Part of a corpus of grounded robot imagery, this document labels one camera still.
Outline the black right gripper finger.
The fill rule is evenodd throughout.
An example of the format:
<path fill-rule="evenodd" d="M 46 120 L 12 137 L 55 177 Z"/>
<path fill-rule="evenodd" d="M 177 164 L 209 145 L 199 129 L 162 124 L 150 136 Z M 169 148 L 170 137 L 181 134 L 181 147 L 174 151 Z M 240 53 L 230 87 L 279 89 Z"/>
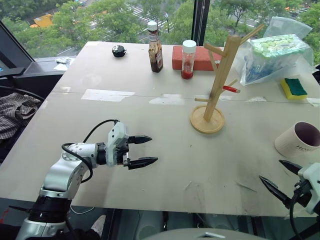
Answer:
<path fill-rule="evenodd" d="M 263 185 L 267 188 L 267 190 L 274 195 L 278 200 L 280 200 L 286 208 L 290 207 L 291 199 L 282 191 L 279 190 L 278 186 L 274 184 L 269 179 L 259 176 L 259 179 L 263 183 Z"/>
<path fill-rule="evenodd" d="M 298 175 L 298 172 L 303 168 L 302 166 L 288 160 L 280 159 L 279 162 L 295 175 Z"/>

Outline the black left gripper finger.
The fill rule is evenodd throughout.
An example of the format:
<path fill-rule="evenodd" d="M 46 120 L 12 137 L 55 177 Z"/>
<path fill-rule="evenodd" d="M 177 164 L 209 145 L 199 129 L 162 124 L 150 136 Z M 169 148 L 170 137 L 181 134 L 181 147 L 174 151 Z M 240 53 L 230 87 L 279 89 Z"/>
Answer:
<path fill-rule="evenodd" d="M 143 144 L 151 140 L 152 138 L 146 135 L 134 135 L 128 138 L 128 144 Z"/>
<path fill-rule="evenodd" d="M 127 163 L 127 167 L 129 170 L 144 168 L 148 165 L 153 164 L 157 160 L 157 157 L 140 157 L 138 160 L 129 160 Z"/>

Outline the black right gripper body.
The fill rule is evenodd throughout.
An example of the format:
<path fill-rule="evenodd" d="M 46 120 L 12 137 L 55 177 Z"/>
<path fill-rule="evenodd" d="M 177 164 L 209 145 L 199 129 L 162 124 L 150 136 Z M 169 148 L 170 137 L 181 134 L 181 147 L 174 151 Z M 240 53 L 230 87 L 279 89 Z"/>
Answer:
<path fill-rule="evenodd" d="M 295 201 L 293 204 L 296 203 L 300 204 L 303 207 L 306 207 L 311 200 L 311 183 L 308 180 L 300 180 L 294 185 L 294 196 Z"/>

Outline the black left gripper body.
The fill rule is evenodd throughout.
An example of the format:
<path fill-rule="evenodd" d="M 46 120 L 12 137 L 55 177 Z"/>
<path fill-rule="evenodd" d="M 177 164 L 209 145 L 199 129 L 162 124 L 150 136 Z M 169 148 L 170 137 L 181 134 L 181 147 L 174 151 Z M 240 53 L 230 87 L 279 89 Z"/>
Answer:
<path fill-rule="evenodd" d="M 117 138 L 115 143 L 115 160 L 117 165 L 127 166 L 130 161 L 129 158 L 129 136 L 124 135 L 122 137 Z"/>

